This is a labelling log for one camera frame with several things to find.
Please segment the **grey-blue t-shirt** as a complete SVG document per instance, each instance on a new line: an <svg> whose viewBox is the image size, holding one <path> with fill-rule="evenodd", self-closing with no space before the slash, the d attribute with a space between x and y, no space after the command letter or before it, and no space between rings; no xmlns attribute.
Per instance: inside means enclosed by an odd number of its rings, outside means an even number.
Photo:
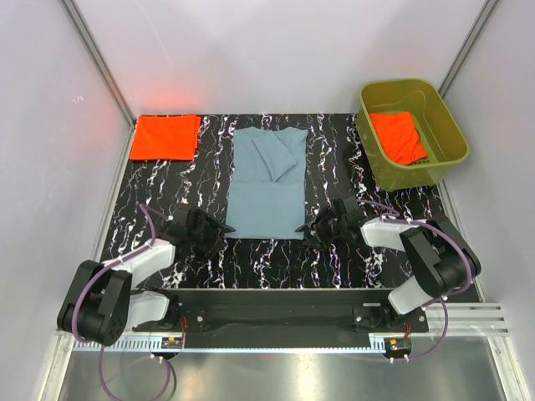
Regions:
<svg viewBox="0 0 535 401"><path fill-rule="evenodd" d="M233 239L301 240L305 223L308 132L238 129L226 224Z"/></svg>

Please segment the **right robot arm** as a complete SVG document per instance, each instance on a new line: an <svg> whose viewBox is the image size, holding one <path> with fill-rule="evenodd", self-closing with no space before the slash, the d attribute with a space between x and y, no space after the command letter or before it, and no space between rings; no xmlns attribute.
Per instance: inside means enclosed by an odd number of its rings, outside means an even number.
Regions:
<svg viewBox="0 0 535 401"><path fill-rule="evenodd" d="M478 257L448 217L403 219L388 206L381 206L385 213L380 216L367 216L360 207L364 203L355 198L338 198L295 230L308 234L304 245L317 250L344 240L405 253L412 276L379 306L357 316L356 326L405 331L416 312L464 292L481 273Z"/></svg>

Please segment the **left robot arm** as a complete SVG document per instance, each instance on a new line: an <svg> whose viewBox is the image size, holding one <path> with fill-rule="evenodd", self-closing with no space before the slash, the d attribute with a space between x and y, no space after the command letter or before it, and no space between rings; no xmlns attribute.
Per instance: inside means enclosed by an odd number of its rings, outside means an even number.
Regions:
<svg viewBox="0 0 535 401"><path fill-rule="evenodd" d="M225 235L235 231L198 208L180 209L171 216L147 205L140 209L150 228L149 240L114 259L81 262L70 283L56 323L81 343L108 347L124 331L147 322L164 331L174 329L181 311L171 305L171 296L136 287L170 267L183 247L214 257L225 247Z"/></svg>

